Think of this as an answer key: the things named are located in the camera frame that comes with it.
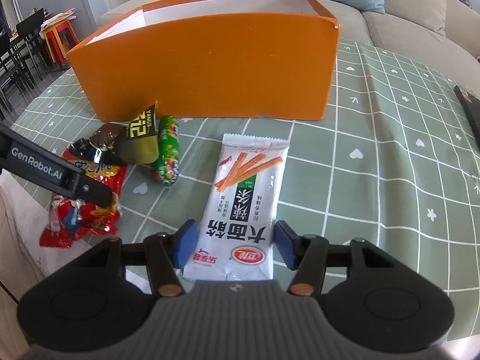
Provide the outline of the red cartoon snack bag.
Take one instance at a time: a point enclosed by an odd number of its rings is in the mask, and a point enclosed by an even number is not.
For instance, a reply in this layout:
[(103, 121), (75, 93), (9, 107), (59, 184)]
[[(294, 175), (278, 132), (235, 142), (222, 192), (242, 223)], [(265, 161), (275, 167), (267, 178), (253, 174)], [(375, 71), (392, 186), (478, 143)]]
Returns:
[(119, 200), (127, 167), (96, 164), (78, 158), (68, 149), (64, 150), (62, 158), (84, 169), (87, 176), (106, 185), (112, 191), (112, 202), (106, 207), (100, 207), (54, 193), (49, 203), (48, 223), (41, 233), (39, 245), (66, 249), (88, 234), (116, 234), (116, 222), (121, 217)]

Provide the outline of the black notebook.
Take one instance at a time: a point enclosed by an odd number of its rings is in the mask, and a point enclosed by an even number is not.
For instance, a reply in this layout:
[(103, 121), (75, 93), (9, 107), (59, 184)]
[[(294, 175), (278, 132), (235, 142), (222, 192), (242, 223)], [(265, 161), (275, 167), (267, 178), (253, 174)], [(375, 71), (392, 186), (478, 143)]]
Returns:
[(480, 100), (458, 85), (454, 87), (454, 93), (464, 109), (475, 141), (480, 146)]

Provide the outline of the dark brown candy packet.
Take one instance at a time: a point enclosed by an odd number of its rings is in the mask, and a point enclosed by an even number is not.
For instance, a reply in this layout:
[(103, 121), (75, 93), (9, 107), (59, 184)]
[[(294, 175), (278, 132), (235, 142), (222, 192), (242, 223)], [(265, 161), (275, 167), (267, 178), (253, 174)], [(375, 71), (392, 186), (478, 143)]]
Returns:
[(116, 155), (114, 146), (118, 136), (125, 131), (126, 127), (121, 124), (103, 124), (90, 137), (70, 144), (68, 151), (77, 158), (94, 164), (124, 165)]

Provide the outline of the black dining chair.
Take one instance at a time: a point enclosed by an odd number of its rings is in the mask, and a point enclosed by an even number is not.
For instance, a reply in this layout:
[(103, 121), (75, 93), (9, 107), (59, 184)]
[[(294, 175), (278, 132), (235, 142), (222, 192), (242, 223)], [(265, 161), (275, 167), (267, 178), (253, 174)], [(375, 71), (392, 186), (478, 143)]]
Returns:
[(32, 15), (16, 24), (16, 36), (13, 37), (1, 20), (1, 120), (5, 119), (4, 111), (14, 111), (7, 97), (10, 86), (16, 86), (20, 91), (35, 89), (29, 63), (38, 79), (43, 80), (40, 65), (47, 66), (47, 44), (41, 37), (44, 21), (44, 9), (35, 10)]

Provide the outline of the white spicy strip packet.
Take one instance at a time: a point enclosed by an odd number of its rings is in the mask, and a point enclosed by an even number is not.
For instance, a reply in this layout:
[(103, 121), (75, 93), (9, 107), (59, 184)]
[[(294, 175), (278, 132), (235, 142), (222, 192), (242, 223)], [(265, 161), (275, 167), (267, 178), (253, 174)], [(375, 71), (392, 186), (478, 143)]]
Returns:
[(273, 226), (289, 147), (287, 140), (224, 134), (185, 279), (273, 278)]

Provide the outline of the orange cardboard box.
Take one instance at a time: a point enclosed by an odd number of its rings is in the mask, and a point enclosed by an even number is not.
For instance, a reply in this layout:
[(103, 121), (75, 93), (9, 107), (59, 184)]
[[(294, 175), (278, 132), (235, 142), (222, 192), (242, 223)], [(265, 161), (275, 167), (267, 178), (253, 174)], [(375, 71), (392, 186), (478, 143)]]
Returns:
[(341, 26), (317, 0), (159, 0), (67, 55), (102, 121), (159, 116), (319, 120)]

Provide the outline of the green sausage snack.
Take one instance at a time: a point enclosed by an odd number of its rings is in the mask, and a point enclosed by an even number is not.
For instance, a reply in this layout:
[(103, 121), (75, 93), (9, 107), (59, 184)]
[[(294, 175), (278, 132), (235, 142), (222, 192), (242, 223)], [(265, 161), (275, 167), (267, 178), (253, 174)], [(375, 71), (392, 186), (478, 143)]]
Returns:
[(177, 120), (166, 115), (160, 120), (159, 156), (154, 161), (154, 177), (162, 185), (173, 185), (179, 175), (180, 143)]

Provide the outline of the black yellow snack packet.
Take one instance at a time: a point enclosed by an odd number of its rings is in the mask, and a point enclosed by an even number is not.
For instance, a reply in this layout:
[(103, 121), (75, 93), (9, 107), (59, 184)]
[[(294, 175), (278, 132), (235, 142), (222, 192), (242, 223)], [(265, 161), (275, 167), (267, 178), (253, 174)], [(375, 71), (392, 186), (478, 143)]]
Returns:
[(133, 119), (115, 139), (115, 154), (126, 164), (151, 164), (159, 157), (155, 104)]

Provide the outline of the red orange stool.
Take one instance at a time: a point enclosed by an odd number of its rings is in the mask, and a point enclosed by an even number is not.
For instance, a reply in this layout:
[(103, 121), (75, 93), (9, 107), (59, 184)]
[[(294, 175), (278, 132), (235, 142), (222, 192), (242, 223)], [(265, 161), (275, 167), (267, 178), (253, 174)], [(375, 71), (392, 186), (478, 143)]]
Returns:
[(60, 68), (68, 62), (67, 53), (74, 48), (79, 40), (69, 19), (63, 19), (42, 30), (49, 55)]

